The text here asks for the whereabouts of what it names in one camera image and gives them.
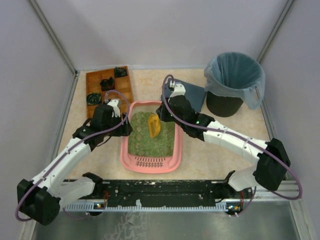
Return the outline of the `yellow plastic litter scoop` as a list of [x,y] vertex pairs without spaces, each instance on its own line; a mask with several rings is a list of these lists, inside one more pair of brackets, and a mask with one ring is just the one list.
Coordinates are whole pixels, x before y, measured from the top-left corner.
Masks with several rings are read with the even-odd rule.
[[161,123],[160,118],[156,113],[151,113],[147,120],[149,135],[151,138],[155,138],[160,134]]

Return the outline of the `pink litter box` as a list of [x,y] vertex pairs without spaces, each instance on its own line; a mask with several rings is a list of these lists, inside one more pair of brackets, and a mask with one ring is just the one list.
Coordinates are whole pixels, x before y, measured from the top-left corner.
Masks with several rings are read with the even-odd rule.
[[[142,112],[154,113],[161,105],[158,100],[151,101],[134,101],[130,105],[128,117],[131,119],[133,114]],[[130,171],[144,173],[144,174],[164,174],[177,169],[181,163],[183,146],[183,131],[175,125],[174,130],[174,145],[171,156],[138,156],[129,153],[129,137],[122,138],[120,160],[122,165]]]

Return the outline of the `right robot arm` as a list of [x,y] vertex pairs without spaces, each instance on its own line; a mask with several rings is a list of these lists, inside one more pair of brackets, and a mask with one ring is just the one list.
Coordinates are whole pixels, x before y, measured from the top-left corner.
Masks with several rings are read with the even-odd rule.
[[196,112],[183,95],[163,101],[156,114],[163,122],[176,123],[189,137],[221,146],[250,162],[251,167],[231,171],[225,179],[236,192],[256,186],[276,191],[291,165],[280,140],[260,140],[232,130],[213,117]]

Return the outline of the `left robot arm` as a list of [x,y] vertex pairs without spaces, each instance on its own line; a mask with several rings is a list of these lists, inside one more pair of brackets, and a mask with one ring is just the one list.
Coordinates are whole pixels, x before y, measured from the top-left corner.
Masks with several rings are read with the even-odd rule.
[[107,142],[106,137],[129,136],[132,128],[128,115],[120,111],[121,101],[111,99],[99,104],[93,117],[79,127],[62,152],[31,180],[22,179],[17,185],[18,221],[34,220],[43,226],[53,222],[60,210],[102,189],[102,178],[87,172],[66,185],[66,176],[95,148]]

